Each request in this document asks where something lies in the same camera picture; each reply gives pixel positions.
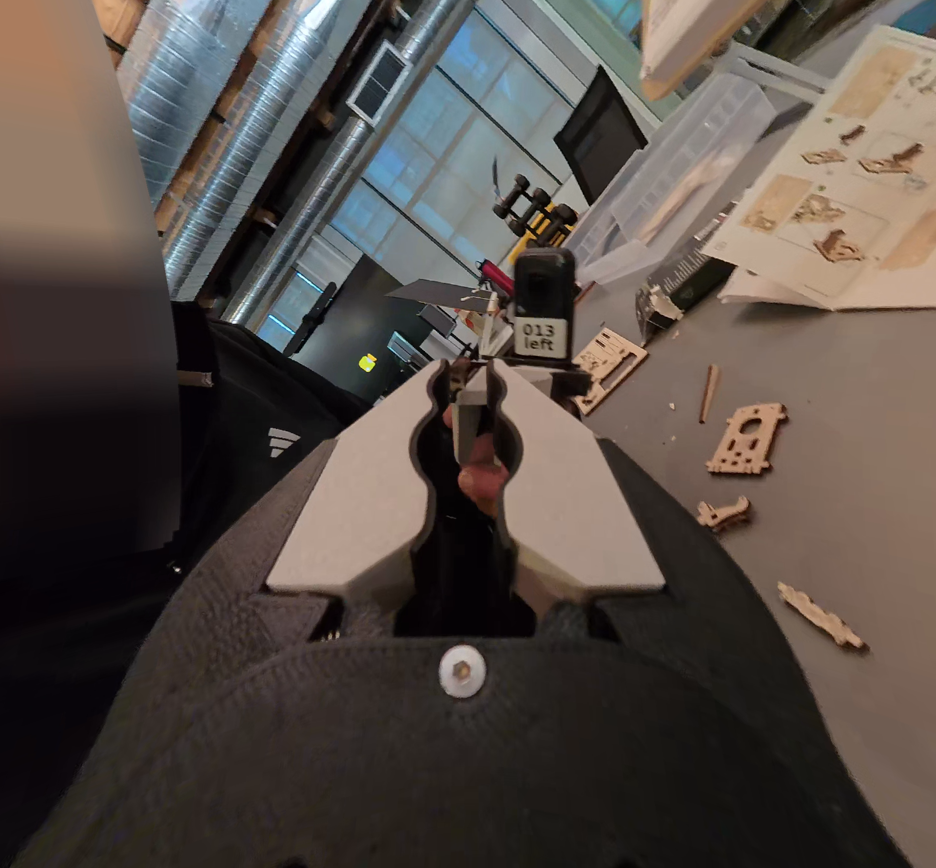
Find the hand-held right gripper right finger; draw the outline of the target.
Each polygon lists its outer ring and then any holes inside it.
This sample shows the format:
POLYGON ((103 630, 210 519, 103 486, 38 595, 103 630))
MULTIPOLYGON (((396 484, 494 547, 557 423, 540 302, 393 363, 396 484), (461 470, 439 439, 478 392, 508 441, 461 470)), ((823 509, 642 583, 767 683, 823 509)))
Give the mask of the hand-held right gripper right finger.
POLYGON ((508 469, 498 529, 536 613, 663 589, 663 574, 598 439, 503 361, 489 364, 495 450, 508 469))

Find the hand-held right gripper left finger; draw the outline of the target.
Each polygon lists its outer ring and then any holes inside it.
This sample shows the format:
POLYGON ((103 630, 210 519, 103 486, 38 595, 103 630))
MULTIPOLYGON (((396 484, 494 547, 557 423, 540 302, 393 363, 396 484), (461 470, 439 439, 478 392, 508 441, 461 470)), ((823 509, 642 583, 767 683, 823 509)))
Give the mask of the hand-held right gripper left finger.
POLYGON ((417 441, 448 405, 436 361, 338 437, 267 576, 274 593, 400 609, 415 591, 413 550, 435 520, 417 441))

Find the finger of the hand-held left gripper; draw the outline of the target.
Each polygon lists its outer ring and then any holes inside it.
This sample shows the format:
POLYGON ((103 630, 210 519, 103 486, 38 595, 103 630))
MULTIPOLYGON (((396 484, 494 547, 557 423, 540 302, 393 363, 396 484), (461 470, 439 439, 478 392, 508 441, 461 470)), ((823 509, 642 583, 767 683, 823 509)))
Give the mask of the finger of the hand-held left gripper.
POLYGON ((479 436, 496 432, 503 393, 498 377, 452 380, 452 436, 458 464, 468 464, 479 436))
POLYGON ((510 370, 549 399, 554 399, 555 377, 563 371, 544 366, 511 366, 510 370))

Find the person's left hand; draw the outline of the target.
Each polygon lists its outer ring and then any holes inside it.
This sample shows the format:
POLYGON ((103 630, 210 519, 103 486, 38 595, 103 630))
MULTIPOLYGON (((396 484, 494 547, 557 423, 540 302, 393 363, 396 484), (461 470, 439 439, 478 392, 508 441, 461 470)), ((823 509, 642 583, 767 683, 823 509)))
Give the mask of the person's left hand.
POLYGON ((457 504, 456 497, 462 496, 486 517, 493 519, 498 514, 501 491, 509 472, 496 453, 488 419, 486 415, 482 417, 470 453, 461 460, 455 438, 455 405, 450 405, 444 413, 443 428, 451 447, 451 462, 442 467, 440 498, 451 510, 459 511, 464 507, 457 504))

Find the clear plastic bin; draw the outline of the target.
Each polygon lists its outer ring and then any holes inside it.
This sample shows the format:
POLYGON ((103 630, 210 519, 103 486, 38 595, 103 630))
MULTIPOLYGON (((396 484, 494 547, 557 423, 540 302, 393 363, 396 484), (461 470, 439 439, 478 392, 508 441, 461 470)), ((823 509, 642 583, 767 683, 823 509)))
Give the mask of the clear plastic bin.
POLYGON ((718 196, 775 114, 755 82, 732 74, 709 79, 616 177, 607 251, 675 242, 718 196))
MULTIPOLYGON (((683 107, 685 103, 696 93, 696 91, 686 101, 684 101, 674 113, 679 111, 680 108, 683 107)), ((663 124, 670 120, 674 113, 669 116, 663 122, 663 124)), ((625 276, 638 270, 646 269, 650 266, 655 266, 667 254, 669 254, 678 243, 685 239, 691 228, 694 226, 693 223, 689 230, 682 233, 675 242, 663 243, 661 246, 653 247, 648 251, 638 248, 625 248, 618 251, 608 252, 606 249, 607 242, 609 238, 614 235, 612 230, 613 220, 611 218, 608 207, 610 205, 612 196, 619 186, 619 184, 616 182, 616 177, 608 185, 608 187, 604 190, 596 202, 591 205, 591 207, 589 207, 589 209, 585 212, 584 217, 579 219, 579 223, 577 224, 576 229, 572 232, 566 243, 568 250, 571 251, 576 257, 577 276, 579 282, 583 285, 592 281, 599 284, 606 284, 618 277, 625 276)), ((719 202, 722 200, 723 186, 724 184, 722 185, 718 196, 713 197, 712 200, 708 203, 708 206, 710 204, 715 206, 719 204, 719 202)))

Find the wooden part sheet fragment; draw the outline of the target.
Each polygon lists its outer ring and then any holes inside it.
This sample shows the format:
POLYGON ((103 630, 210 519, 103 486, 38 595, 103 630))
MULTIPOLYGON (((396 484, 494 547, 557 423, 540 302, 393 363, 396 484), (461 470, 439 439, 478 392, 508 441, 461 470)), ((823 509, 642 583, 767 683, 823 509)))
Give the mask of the wooden part sheet fragment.
POLYGON ((591 378, 587 392, 575 397, 579 414, 592 415, 648 357, 647 349, 607 327, 592 337, 573 358, 591 378))

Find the rack of black dumbbells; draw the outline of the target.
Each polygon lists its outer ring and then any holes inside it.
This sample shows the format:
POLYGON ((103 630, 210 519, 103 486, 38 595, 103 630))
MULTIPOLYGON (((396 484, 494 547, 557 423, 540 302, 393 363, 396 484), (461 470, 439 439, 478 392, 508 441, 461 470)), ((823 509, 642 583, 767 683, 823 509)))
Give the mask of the rack of black dumbbells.
POLYGON ((578 224, 579 213, 552 200, 549 193, 532 188, 530 180, 516 174, 513 188, 496 198, 492 211, 518 239, 530 238, 537 246, 556 247, 578 224))

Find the person's black jacket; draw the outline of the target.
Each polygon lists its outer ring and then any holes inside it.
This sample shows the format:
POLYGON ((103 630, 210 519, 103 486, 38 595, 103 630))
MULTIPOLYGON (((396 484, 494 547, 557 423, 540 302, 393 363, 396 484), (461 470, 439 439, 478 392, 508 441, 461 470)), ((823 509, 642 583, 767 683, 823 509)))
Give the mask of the person's black jacket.
POLYGON ((9 866, 72 782, 139 647, 197 562, 369 405, 245 327, 174 303, 181 524, 164 546, 2 544, 1 855, 9 866))

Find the black cardboard box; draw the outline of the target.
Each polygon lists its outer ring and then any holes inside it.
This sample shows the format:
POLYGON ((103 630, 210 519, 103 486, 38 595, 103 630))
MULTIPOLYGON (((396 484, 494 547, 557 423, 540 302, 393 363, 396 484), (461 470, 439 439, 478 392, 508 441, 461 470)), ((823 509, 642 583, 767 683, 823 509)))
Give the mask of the black cardboard box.
POLYGON ((635 296, 641 347, 647 347, 658 333, 672 328, 715 289, 723 287, 735 269, 731 263, 701 251, 657 266, 635 296))

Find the large black display screen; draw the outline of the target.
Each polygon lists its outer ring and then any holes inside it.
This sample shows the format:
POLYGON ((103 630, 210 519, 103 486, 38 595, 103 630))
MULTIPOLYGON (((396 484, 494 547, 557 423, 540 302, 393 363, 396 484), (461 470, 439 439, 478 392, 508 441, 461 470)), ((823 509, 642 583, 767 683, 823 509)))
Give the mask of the large black display screen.
POLYGON ((454 327, 448 313, 397 296, 402 287, 361 257, 292 358, 369 404, 391 393, 429 360, 429 335, 454 327))

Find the square wooden plate with hole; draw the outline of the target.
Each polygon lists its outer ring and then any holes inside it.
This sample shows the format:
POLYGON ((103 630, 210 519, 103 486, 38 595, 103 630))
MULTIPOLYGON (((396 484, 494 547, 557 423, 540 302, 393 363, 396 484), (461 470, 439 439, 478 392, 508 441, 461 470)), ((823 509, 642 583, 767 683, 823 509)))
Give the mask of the square wooden plate with hole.
POLYGON ((759 476, 769 470, 777 431, 787 418, 781 403, 738 407, 727 419, 721 440, 706 463, 708 473, 759 476))

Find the black video bar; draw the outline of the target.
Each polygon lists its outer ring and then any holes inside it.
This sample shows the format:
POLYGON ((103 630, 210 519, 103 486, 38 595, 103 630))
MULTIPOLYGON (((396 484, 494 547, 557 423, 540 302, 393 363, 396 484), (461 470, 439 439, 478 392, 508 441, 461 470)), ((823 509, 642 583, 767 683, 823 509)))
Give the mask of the black video bar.
POLYGON ((338 285, 334 281, 330 282, 325 289, 321 291, 318 299, 312 308, 302 317, 298 328, 290 338, 287 346, 283 348, 282 354, 285 357, 292 357, 301 350, 307 343, 311 335, 322 324, 322 321, 329 310, 332 301, 338 291, 338 285))

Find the long notched wooden part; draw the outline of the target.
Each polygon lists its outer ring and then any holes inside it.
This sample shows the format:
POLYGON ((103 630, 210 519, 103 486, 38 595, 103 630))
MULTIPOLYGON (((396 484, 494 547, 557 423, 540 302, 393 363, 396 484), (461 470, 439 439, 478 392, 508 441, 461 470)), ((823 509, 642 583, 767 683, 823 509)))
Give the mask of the long notched wooden part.
POLYGON ((870 651, 870 646, 853 628, 839 616, 819 606, 807 593, 782 581, 777 582, 777 592, 787 608, 823 632, 838 648, 861 654, 870 651))

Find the instruction booklet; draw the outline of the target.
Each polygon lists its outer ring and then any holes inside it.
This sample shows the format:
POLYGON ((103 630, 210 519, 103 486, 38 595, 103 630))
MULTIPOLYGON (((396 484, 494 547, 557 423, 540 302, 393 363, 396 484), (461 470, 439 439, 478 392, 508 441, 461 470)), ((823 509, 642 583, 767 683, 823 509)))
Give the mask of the instruction booklet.
POLYGON ((875 27, 704 252, 822 309, 934 309, 934 39, 875 27))

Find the silver ventilation duct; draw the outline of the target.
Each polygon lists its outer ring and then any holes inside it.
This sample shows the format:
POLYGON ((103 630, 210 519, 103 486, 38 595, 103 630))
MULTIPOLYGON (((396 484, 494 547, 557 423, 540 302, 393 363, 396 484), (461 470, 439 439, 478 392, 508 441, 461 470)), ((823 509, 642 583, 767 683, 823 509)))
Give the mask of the silver ventilation duct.
POLYGON ((312 66, 331 73, 372 0, 149 0, 116 76, 157 210, 257 33, 258 65, 310 33, 312 66))
POLYGON ((424 0, 393 50, 404 62, 374 117, 353 113, 337 132, 270 241, 232 295, 222 319, 255 331, 298 258, 361 177, 365 160, 389 133, 461 27, 474 0, 424 0))

